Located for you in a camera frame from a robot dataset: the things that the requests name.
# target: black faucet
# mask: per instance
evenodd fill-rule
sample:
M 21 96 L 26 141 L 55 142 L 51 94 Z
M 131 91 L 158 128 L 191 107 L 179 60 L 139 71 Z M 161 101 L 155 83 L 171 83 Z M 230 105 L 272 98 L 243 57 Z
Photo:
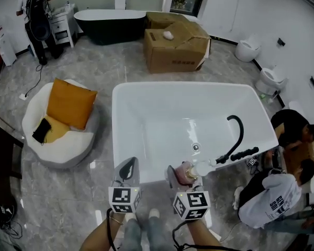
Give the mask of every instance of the black faucet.
M 239 124 L 239 126 L 240 126 L 239 140 L 237 140 L 236 144 L 230 149 L 230 151 L 228 153 L 226 153 L 225 155 L 223 155 L 220 158 L 216 159 L 216 163 L 217 164 L 219 164 L 219 163 L 220 164 L 224 164 L 229 159 L 230 154 L 232 154 L 232 152 L 235 151 L 238 146 L 240 146 L 240 144 L 241 144 L 241 142 L 243 140 L 244 127 L 243 127 L 243 123 L 242 123 L 241 119 L 238 116 L 236 116 L 236 115 L 231 115 L 231 116 L 227 117 L 228 121 L 231 120 L 231 119 L 235 119 L 237 121 L 237 123 Z

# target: gray tile floor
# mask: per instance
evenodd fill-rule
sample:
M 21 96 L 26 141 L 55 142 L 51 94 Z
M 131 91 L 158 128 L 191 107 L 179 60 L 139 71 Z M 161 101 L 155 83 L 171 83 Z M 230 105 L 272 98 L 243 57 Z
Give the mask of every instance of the gray tile floor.
M 202 81 L 254 86 L 259 76 L 258 69 L 253 63 L 237 60 L 233 55 L 234 49 L 233 45 L 213 41 L 209 59 L 195 73 L 150 74 L 142 53 L 142 41 L 98 46 L 81 37 L 74 49 L 65 48 L 59 60 L 49 60 L 42 71 L 39 85 L 30 92 L 30 97 L 56 77 L 74 79 L 98 91 L 95 104 L 101 112 L 102 122 L 91 153 L 71 169 L 58 170 L 43 166 L 25 145 L 21 165 L 23 179 L 21 182 L 12 179 L 13 194 L 18 202 L 15 221 L 21 224 L 23 230 L 23 237 L 14 242 L 23 250 L 78 250 L 85 237 L 97 226 L 97 217 L 105 218 L 109 207 L 107 187 L 114 170 L 111 94 L 116 85 L 139 81 Z M 37 61 L 25 53 L 0 74 L 0 116 L 16 128 L 15 135 L 22 134 L 21 121 L 30 100 L 30 97 L 27 101 L 18 97 L 38 81 L 39 73 L 35 72 L 37 65 Z M 268 106 L 264 102 L 264 106 L 269 116 L 280 109 L 276 104 Z M 212 203 L 211 229 L 221 235 L 222 240 L 225 239 L 223 244 L 226 247 L 282 250 L 293 235 L 254 230 L 238 224 L 240 221 L 231 205 L 233 193 L 237 186 L 246 185 L 250 178 L 244 163 L 210 173 L 205 178 L 205 188 L 210 193 Z M 153 183 L 145 185 L 143 189 L 139 221 L 144 226 L 149 209 L 158 208 L 171 243 L 171 230 L 180 220 L 173 214 L 167 183 Z M 20 229 L 16 223 L 13 223 L 13 227 Z M 123 235 L 121 230 L 117 235 L 117 244 Z M 9 241 L 2 231 L 0 237 Z M 179 232 L 179 238 L 188 243 L 192 241 L 185 228 Z M 5 243 L 2 244 L 4 248 L 12 249 Z M 143 249 L 147 248 L 147 238 L 143 234 Z

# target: toilet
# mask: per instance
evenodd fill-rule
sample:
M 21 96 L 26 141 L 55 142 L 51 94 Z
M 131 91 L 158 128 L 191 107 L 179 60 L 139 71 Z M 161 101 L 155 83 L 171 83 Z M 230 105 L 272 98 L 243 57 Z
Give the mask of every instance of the toilet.
M 250 62 L 258 56 L 261 44 L 256 35 L 251 35 L 247 40 L 241 40 L 236 47 L 235 56 L 240 61 Z
M 273 95 L 277 90 L 286 86 L 288 79 L 281 72 L 263 68 L 255 87 L 262 93 Z

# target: sneaker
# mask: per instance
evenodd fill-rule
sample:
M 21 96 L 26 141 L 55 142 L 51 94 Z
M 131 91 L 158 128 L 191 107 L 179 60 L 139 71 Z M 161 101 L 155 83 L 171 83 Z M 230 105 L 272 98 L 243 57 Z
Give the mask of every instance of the sneaker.
M 63 54 L 63 52 L 64 52 L 63 48 L 59 48 L 59 49 L 57 50 L 56 54 L 53 55 L 53 58 L 54 58 L 55 60 L 58 59 L 58 58 L 61 56 L 61 54 Z
M 234 210 L 238 210 L 239 205 L 240 205 L 240 194 L 241 191 L 244 190 L 243 186 L 239 186 L 236 188 L 235 192 L 234 192 L 234 201 L 232 203 L 232 206 L 234 207 Z
M 155 216 L 156 218 L 159 218 L 160 215 L 159 215 L 158 209 L 153 208 L 150 210 L 149 218 L 152 218 L 153 216 Z
M 40 62 L 40 64 L 43 65 L 43 66 L 48 63 L 47 58 L 46 58 L 45 56 L 41 57 L 41 58 L 39 59 L 39 62 Z
M 129 220 L 137 220 L 137 217 L 134 213 L 127 213 L 125 216 L 126 221 L 128 222 Z

